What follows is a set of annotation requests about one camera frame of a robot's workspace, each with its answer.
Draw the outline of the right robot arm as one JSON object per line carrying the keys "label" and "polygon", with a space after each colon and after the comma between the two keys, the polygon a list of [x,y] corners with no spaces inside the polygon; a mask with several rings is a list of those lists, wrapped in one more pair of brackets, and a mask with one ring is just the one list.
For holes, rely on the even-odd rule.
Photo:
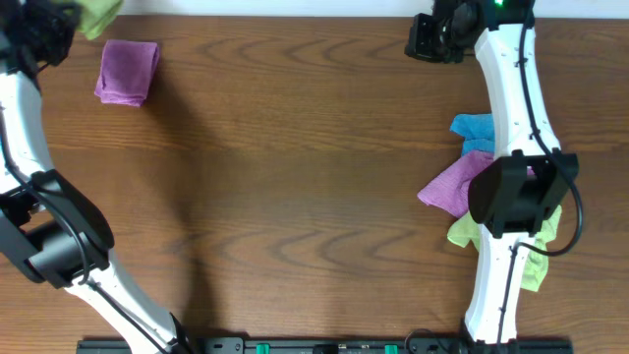
{"label": "right robot arm", "polygon": [[493,116],[494,160],[470,184],[468,205],[479,225],[474,293],[456,337],[408,336],[411,353],[570,353],[568,339],[520,339],[516,309],[524,268],[543,223],[571,194],[576,227],[562,256],[579,241],[584,213],[574,180],[578,158],[564,153],[547,120],[535,59],[532,1],[443,0],[410,28],[407,56],[460,63],[472,51],[481,64]]}

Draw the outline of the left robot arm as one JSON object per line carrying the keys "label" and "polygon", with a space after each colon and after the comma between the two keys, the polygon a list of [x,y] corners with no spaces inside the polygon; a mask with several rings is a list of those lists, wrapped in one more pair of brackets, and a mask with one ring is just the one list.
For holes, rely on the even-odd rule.
{"label": "left robot arm", "polygon": [[183,326],[119,263],[104,215],[58,172],[43,133],[38,74],[69,53],[81,6],[1,4],[1,252],[28,280],[80,298],[133,353],[192,353]]}

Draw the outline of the light green cloth with tag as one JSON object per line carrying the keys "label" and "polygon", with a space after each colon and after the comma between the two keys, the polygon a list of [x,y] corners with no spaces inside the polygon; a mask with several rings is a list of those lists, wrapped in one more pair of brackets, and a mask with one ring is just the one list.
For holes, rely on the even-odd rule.
{"label": "light green cloth with tag", "polygon": [[60,5],[75,5],[79,8],[76,31],[88,40],[98,38],[116,19],[123,0],[53,0]]}

